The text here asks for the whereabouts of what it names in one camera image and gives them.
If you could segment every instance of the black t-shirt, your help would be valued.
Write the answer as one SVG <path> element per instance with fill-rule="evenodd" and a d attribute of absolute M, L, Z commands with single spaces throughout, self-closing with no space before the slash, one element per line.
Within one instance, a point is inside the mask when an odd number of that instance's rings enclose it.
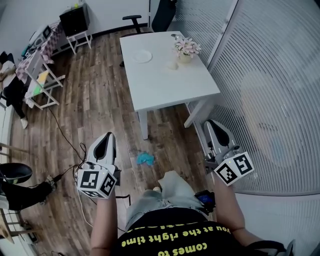
<path fill-rule="evenodd" d="M 169 208 L 146 213 L 117 241 L 111 255 L 251 255 L 223 225 L 199 212 Z"/>

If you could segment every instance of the small white table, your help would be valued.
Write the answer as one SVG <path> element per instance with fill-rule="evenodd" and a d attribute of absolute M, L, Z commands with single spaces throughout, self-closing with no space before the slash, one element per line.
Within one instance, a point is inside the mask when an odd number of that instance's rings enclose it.
<path fill-rule="evenodd" d="M 209 98 L 220 93 L 198 56 L 195 56 L 191 63 L 178 63 L 177 70 L 167 67 L 168 62 L 175 60 L 175 39 L 171 34 L 182 33 L 169 31 L 120 38 L 133 107 L 138 112 L 144 140 L 148 139 L 147 111 L 199 101 L 184 123 L 184 127 L 187 128 L 197 118 L 197 114 Z M 152 59 L 147 63 L 137 63 L 133 55 L 139 50 L 152 53 Z"/>
<path fill-rule="evenodd" d="M 81 35 L 84 35 L 85 36 L 85 39 L 86 41 L 82 42 L 82 43 L 78 43 L 78 40 L 77 40 L 77 37 L 78 36 L 81 36 Z M 79 46 L 82 46 L 82 45 L 85 45 L 85 44 L 88 44 L 89 45 L 89 48 L 91 49 L 91 41 L 92 41 L 92 35 L 87 35 L 87 30 L 86 31 L 82 31 L 78 34 L 74 34 L 74 35 L 70 35 L 70 36 L 67 36 L 66 39 L 68 40 L 69 42 L 69 45 L 73 51 L 74 54 L 76 54 L 76 50 L 77 50 L 77 47 Z"/>

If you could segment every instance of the blue cloth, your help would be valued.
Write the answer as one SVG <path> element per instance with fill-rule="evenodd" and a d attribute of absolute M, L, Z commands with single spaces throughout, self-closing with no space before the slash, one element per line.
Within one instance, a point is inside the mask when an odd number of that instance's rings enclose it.
<path fill-rule="evenodd" d="M 154 161 L 155 161 L 155 157 L 153 155 L 149 155 L 148 153 L 142 153 L 138 155 L 136 159 L 136 163 L 138 165 L 146 163 L 148 166 L 153 166 Z"/>

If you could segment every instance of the white chair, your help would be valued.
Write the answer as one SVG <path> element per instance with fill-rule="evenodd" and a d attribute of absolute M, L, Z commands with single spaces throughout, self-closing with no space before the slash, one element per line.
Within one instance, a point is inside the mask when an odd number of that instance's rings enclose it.
<path fill-rule="evenodd" d="M 43 110 L 45 107 L 49 107 L 51 105 L 57 104 L 59 102 L 52 96 L 52 90 L 55 87 L 64 87 L 60 80 L 64 79 L 66 76 L 62 75 L 60 77 L 56 77 L 55 74 L 51 71 L 48 65 L 45 63 L 43 57 L 41 56 L 39 51 L 36 51 L 33 56 L 30 57 L 30 61 L 28 66 L 25 69 L 25 72 L 31 78 L 31 82 L 26 92 L 24 98 L 25 101 L 31 101 L 35 106 L 39 109 Z M 38 81 L 39 75 L 43 72 L 48 71 L 44 74 L 44 82 L 40 84 Z M 33 97 L 44 93 L 47 95 L 47 103 L 44 105 L 39 105 L 33 100 Z"/>

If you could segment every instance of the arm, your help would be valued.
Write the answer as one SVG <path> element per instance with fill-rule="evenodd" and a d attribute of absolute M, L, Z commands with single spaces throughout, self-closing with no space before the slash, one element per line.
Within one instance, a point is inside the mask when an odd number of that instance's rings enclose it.
<path fill-rule="evenodd" d="M 90 256 L 108 256 L 118 239 L 118 216 L 116 194 L 109 199 L 98 199 L 96 217 L 91 233 Z"/>
<path fill-rule="evenodd" d="M 4 73 L 0 73 L 0 82 L 2 83 L 3 80 L 6 78 Z"/>
<path fill-rule="evenodd" d="M 214 199 L 216 219 L 232 232 L 235 239 L 243 246 L 248 246 L 261 239 L 246 230 L 245 217 L 231 186 L 226 186 L 214 173 Z"/>
<path fill-rule="evenodd" d="M 16 66 L 14 66 L 13 68 L 11 68 L 11 69 L 9 69 L 8 71 L 4 72 L 4 74 L 5 74 L 6 76 L 10 76 L 10 75 L 15 74 L 15 73 L 16 73 L 16 70 L 17 70 L 17 68 L 16 68 Z"/>

